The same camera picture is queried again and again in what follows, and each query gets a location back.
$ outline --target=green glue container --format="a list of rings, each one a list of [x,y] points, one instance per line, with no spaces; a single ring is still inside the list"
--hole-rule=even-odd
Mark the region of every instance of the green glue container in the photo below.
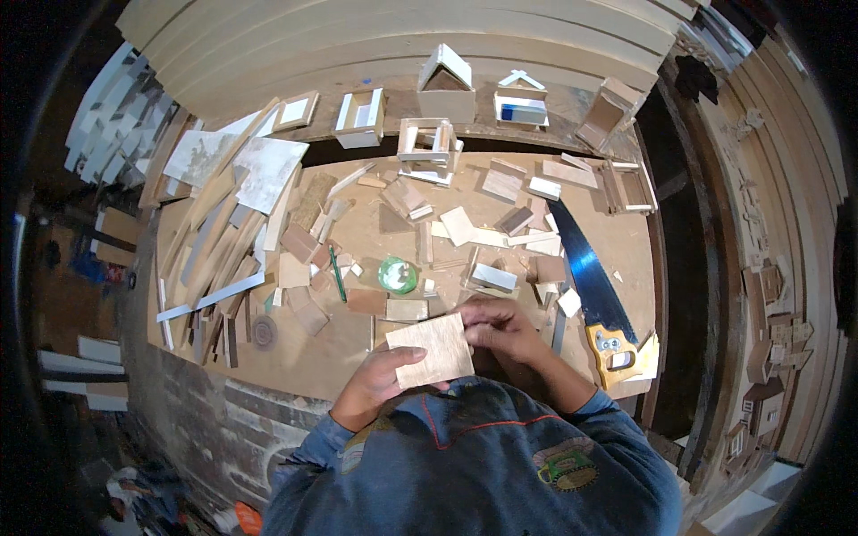
[[[417,270],[398,256],[384,259],[378,268],[378,282],[394,294],[408,294],[417,286]]]

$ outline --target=orange object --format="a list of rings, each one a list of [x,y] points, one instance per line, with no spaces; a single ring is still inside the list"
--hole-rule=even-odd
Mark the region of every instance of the orange object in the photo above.
[[[241,530],[245,531],[245,534],[259,536],[263,529],[263,517],[259,515],[259,512],[241,501],[236,501],[235,515],[239,518],[239,526]]]

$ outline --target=saw blade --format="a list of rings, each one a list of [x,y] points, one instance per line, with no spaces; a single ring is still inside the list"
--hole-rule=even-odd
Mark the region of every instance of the saw blade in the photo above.
[[[605,269],[601,267],[599,258],[578,223],[562,201],[547,202],[557,223],[560,241],[566,250],[566,261],[569,263],[578,296],[581,297],[584,323],[588,326],[601,324],[611,331],[621,329],[629,342],[637,344],[637,336],[631,328],[623,304],[619,302],[611,280],[607,278]]]

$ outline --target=yellow saw handle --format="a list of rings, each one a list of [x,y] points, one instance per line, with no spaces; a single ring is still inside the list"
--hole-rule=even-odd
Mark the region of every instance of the yellow saw handle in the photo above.
[[[599,370],[599,376],[601,376],[601,385],[606,391],[616,382],[622,382],[642,373],[637,366],[637,348],[625,339],[621,329],[608,331],[601,324],[593,324],[584,329],[587,332],[590,348],[595,353],[596,368]],[[609,369],[613,362],[613,356],[623,352],[629,352],[629,364],[622,368]]]

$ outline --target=hand saw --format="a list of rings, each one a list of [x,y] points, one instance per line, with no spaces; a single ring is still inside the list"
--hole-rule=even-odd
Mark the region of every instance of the hand saw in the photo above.
[[[566,260],[578,296],[581,297],[587,342],[595,353],[602,387],[607,390],[616,382],[641,374],[636,366],[637,336],[605,269],[566,205],[562,201],[547,202],[566,250]],[[629,352],[629,363],[612,368],[613,356],[622,352]]]

